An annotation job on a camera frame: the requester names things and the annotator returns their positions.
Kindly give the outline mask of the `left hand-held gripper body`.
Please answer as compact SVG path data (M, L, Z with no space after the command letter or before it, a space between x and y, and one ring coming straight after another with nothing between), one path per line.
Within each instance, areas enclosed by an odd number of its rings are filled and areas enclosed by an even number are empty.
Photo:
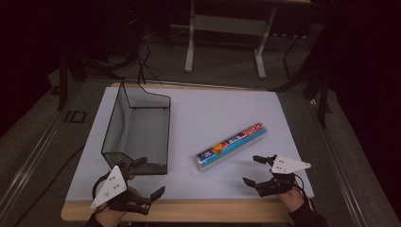
M103 177L104 184L98 190L90 208L95 210L102 204L107 204L116 211L125 211L147 215L152 203L151 199L132 194L127 181L131 174L130 164L119 162L111 172Z

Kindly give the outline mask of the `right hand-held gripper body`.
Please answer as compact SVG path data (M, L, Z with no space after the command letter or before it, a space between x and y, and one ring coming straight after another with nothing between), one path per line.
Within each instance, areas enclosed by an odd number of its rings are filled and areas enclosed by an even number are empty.
M268 164L270 166L272 178L267 182L259 183L261 189L256 190L259 196L267 197L286 193L291 190L293 186L304 191L304 182L301 182L301 186L295 183L298 177L296 172L310 168L311 164L280 155L273 156L273 166Z

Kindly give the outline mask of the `transparent dark plastic bin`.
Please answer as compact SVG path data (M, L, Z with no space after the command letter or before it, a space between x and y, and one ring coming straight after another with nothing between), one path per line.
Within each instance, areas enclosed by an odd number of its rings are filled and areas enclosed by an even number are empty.
M166 175L171 98L139 84L121 83L114 99L101 154L111 167L147 157L134 175Z

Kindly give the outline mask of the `blue plastic wrap box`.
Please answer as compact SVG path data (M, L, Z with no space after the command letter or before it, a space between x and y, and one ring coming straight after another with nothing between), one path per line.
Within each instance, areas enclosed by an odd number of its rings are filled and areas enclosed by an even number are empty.
M198 153L195 158L195 164L199 171L204 171L205 169L228 158L241 148L245 148L266 133L267 129L262 123L255 123Z

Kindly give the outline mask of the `person's right hand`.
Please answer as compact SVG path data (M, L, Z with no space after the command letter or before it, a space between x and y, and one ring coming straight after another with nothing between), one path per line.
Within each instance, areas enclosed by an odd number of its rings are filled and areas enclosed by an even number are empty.
M286 193L278 194L277 197L289 213L295 212L305 203L302 191L295 186Z

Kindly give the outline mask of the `person's left hand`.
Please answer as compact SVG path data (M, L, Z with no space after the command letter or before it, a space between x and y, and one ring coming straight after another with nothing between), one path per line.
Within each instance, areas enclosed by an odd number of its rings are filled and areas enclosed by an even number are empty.
M107 204L102 204L93 214L104 227L117 227L120 220L126 215L125 211L116 211Z

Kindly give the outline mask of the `wooden table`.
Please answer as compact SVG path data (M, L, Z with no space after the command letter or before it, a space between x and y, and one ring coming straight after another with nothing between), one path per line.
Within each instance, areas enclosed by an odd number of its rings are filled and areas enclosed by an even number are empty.
M147 89L192 89L213 91L246 91L224 89L182 88L154 85ZM221 223L278 223L288 222L290 216L274 196L250 199L162 200L156 201L147 215L128 214L127 221L139 222L221 222Z

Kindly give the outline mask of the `white table mat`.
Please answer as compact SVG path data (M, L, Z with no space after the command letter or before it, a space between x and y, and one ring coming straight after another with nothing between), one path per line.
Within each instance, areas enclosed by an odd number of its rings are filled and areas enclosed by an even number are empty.
M242 177L257 182L272 176L267 165L253 161L254 155L288 157L301 160L293 141L281 103L275 93L251 91L213 91L192 89L147 89L170 96L171 118L167 174L137 176L130 183L143 195L166 187L162 200L250 199L258 195L243 183ZM81 155L66 201L91 201L95 181L110 166L101 155L108 128L121 128L110 122L117 110L117 87L106 88L94 125ZM267 135L233 156L199 171L195 156L229 136L261 122Z

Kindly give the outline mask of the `black floor plate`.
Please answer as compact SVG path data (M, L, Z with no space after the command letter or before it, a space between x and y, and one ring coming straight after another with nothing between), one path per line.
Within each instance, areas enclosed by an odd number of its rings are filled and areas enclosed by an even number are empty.
M83 123L87 113L82 111L69 111L64 118L64 123Z

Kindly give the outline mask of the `black tripod stand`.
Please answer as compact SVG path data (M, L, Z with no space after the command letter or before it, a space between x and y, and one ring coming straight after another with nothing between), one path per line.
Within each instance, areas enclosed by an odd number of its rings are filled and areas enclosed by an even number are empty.
M321 70L317 69L312 65L312 58L314 51L314 45L318 41L321 32L323 31L324 24L306 24L305 35L309 41L309 53L305 58L303 65L294 73L292 76L288 70L287 56L291 51L292 47L298 42L300 36L298 36L290 45L283 58L283 65L285 71L289 77L289 82L284 83L275 88L270 88L272 92L284 92L285 90L306 82L306 87L303 91L304 98L310 101L319 101L317 117L322 128L326 128L325 114L327 111L327 96L328 96L328 82L329 77Z

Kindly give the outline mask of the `metal floor rail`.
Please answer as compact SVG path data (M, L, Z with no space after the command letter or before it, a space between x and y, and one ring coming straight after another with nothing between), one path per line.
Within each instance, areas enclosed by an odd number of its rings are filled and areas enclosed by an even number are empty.
M360 210L354 191L351 188L351 185L346 177L345 171L338 157L337 150L330 136L330 133L327 129L324 129L321 126L319 120L316 120L316 123L328 149L330 164L332 166L334 175L340 188L340 193L344 199L350 217L354 222L355 227L367 227L366 219Z
M17 173L14 175L6 192L0 198L0 219L6 217L11 207L18 199L21 192L24 190L26 183L36 168L37 164L42 159L47 150L59 124L67 116L67 108L64 107L60 111L56 111L55 115L49 121L44 133L41 135L34 149L29 153L25 162L21 165Z

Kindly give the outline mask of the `white desk frame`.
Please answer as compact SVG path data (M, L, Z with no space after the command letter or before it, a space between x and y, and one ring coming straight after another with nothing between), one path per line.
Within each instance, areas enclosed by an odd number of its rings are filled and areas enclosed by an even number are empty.
M253 35L261 38L260 45L253 51L257 73L260 79L267 77L262 58L265 44L270 35L277 8L272 8L268 18L263 20L239 19L212 15L197 14L195 12L196 0L191 0L189 17L189 40L186 51L184 71L191 73L194 61L194 35L196 30Z

